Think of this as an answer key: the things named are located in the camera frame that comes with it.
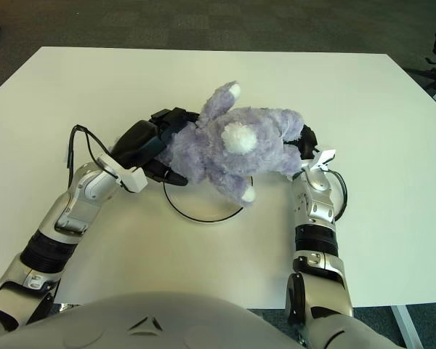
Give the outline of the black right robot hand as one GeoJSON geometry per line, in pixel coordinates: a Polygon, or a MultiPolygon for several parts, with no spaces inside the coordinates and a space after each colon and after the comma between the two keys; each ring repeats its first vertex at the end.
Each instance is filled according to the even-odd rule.
{"type": "Polygon", "coordinates": [[[284,144],[294,145],[298,148],[301,160],[314,159],[314,153],[318,153],[318,141],[315,133],[307,125],[302,127],[300,136],[297,140],[285,141],[284,144]]]}

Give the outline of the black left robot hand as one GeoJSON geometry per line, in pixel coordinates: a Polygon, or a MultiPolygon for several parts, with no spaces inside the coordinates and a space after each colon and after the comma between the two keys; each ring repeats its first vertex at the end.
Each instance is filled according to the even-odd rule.
{"type": "Polygon", "coordinates": [[[167,149],[174,134],[198,117],[198,113],[181,108],[154,113],[149,120],[138,121],[120,137],[110,152],[111,157],[125,169],[142,169],[146,177],[156,182],[186,186],[187,179],[156,160],[156,156],[167,149]]]}

